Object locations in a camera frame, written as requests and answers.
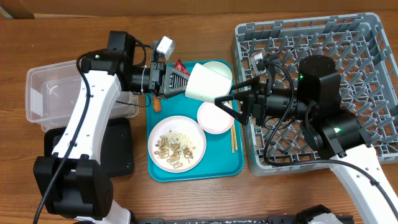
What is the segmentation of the wooden chopstick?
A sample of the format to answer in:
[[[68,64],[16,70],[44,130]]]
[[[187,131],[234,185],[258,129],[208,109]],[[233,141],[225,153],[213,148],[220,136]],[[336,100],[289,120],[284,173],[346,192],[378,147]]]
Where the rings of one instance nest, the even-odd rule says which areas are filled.
[[[233,125],[231,127],[231,144],[232,144],[232,152],[235,153],[238,150],[235,122],[233,122]]]
[[[229,105],[231,106],[231,109],[233,109],[233,104],[232,101],[228,101]],[[234,125],[234,118],[231,126],[231,152],[234,154],[236,151],[236,144],[235,144],[235,125]]]

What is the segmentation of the white plate with food scraps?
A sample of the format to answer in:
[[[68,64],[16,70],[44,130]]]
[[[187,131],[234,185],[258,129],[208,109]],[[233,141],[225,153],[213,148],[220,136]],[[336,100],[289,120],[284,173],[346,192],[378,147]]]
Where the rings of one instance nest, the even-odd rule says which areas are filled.
[[[158,122],[149,134],[149,157],[164,171],[181,173],[203,159],[207,142],[204,130],[186,116],[171,116]]]

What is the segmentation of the grey dish rack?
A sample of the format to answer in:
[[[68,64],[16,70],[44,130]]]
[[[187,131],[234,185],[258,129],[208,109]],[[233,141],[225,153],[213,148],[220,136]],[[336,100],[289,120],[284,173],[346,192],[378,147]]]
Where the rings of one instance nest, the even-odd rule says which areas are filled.
[[[239,24],[233,55],[252,174],[322,169],[359,144],[397,162],[397,65],[378,15]]]

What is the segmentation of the pink bowl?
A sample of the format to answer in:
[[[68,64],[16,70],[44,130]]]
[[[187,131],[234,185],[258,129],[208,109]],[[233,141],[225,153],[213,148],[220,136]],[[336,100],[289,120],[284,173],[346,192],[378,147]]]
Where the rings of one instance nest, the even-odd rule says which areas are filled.
[[[197,121],[210,134],[223,134],[233,125],[234,118],[213,103],[204,102],[197,111]]]

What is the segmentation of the teal tray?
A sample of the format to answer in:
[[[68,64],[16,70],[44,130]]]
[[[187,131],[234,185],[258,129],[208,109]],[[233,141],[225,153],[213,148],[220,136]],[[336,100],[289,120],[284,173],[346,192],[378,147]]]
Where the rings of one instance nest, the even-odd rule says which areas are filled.
[[[201,101],[187,98],[183,94],[160,102],[162,106],[160,113],[156,113],[153,106],[146,109],[147,135],[158,122],[169,116],[186,116],[196,120],[197,111],[202,104]],[[223,134],[206,133],[206,152],[197,166],[186,172],[171,173],[162,170],[151,158],[148,158],[149,174],[158,182],[208,179],[239,174],[244,166],[244,151],[240,123],[235,122],[235,127],[238,144],[235,152],[232,152],[230,131]]]

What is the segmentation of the orange carrot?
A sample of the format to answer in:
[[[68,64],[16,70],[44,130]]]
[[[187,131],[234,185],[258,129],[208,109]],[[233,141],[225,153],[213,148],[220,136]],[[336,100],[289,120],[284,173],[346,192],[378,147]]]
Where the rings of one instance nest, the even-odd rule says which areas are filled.
[[[158,97],[156,97],[155,95],[152,95],[152,106],[156,113],[161,112],[162,105],[161,105],[160,99]]]

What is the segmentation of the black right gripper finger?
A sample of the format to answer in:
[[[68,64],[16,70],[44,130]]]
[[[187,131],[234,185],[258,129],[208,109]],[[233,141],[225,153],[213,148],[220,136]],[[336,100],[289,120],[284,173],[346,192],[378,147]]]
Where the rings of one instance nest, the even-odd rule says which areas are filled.
[[[238,90],[244,87],[249,87],[251,91],[256,91],[259,88],[259,83],[260,83],[260,77],[251,78],[244,82],[234,84],[230,89],[230,93],[232,93],[234,90]]]
[[[241,110],[235,111],[234,109],[226,106],[225,103],[229,104],[229,101],[241,102]],[[230,95],[220,96],[215,98],[214,104],[224,112],[228,113],[236,121],[239,121],[242,125],[247,125],[249,121],[248,108],[247,108],[248,96],[244,93],[233,93]]]

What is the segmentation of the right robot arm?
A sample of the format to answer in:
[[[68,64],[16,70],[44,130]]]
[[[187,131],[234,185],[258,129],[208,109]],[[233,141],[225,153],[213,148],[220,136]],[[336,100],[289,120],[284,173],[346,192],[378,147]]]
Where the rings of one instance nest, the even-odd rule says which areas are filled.
[[[283,65],[265,58],[255,62],[266,71],[279,68],[289,82],[288,89],[274,89],[272,78],[261,81],[260,75],[232,86],[250,86],[249,91],[215,98],[214,104],[246,125],[250,117],[258,126],[278,121],[271,129],[263,151],[266,164],[276,167],[327,164],[349,193],[363,222],[397,223],[397,195],[378,161],[369,133],[358,117],[341,105],[341,75],[335,61],[324,55],[301,59],[298,84]],[[269,146],[284,121],[300,122],[304,140],[317,151],[312,161],[276,162]]]

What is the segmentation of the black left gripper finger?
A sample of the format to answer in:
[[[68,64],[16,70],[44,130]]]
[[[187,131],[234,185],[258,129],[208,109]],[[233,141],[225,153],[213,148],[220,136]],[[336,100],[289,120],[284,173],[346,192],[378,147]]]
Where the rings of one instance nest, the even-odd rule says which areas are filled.
[[[166,66],[165,86],[171,89],[185,88],[190,77],[171,66]]]
[[[186,88],[185,87],[179,87],[179,88],[163,88],[160,91],[160,99],[166,100],[172,97],[175,97],[179,94],[185,93]]]

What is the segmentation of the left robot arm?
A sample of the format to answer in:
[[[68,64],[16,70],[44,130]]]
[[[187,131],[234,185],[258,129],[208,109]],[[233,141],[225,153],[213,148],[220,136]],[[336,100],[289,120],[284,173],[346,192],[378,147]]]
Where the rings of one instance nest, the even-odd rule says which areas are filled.
[[[167,99],[183,93],[188,76],[166,65],[175,48],[156,40],[151,54],[134,63],[141,42],[123,31],[109,33],[105,49],[79,56],[81,86],[68,125],[48,157],[39,156],[34,176],[42,199],[37,207],[78,223],[134,223],[134,214],[113,198],[113,183],[101,166],[101,145],[111,110],[123,91]]]

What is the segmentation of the black tray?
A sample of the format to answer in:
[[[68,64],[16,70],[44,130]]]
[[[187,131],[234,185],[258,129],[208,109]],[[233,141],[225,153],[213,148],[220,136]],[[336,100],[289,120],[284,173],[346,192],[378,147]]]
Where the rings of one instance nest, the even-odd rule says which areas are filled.
[[[63,175],[68,170],[102,179],[131,174],[134,160],[129,120],[110,119],[99,149],[93,150],[81,141],[76,142],[63,167]]]

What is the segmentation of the clear plastic bin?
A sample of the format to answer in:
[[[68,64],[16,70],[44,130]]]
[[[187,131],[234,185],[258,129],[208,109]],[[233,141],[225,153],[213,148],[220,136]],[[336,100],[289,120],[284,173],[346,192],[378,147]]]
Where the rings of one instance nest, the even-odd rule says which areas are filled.
[[[114,78],[103,78],[104,72],[88,75],[92,95],[99,86],[109,85]],[[41,125],[42,131],[66,127],[75,107],[81,87],[81,75],[76,68],[76,60],[31,68],[27,72],[25,86],[26,118],[31,123]],[[139,104],[137,95],[122,91],[117,101]],[[132,118],[138,115],[139,107],[115,103],[110,119]]]

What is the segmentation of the white paper cup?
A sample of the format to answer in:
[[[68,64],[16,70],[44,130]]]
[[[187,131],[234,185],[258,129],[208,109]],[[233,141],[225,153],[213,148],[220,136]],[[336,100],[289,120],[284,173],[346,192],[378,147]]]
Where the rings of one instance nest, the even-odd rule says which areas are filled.
[[[213,103],[215,98],[228,95],[232,85],[232,80],[196,63],[190,73],[185,96]]]

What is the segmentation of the white bowl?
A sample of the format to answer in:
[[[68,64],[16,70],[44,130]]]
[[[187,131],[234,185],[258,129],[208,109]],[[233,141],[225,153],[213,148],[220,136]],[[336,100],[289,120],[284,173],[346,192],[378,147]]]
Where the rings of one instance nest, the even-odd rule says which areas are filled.
[[[233,74],[231,69],[224,63],[219,61],[210,61],[203,64],[204,67],[209,68],[210,70],[219,73],[220,75],[228,78],[229,80],[233,80]]]

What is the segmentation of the red snack wrapper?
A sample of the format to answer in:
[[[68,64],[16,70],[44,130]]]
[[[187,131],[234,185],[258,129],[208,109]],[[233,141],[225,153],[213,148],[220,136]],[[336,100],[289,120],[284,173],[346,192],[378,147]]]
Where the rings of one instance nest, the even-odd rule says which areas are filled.
[[[174,64],[174,69],[190,76],[190,72],[186,69],[186,66],[182,63],[180,59],[178,59],[177,62]]]

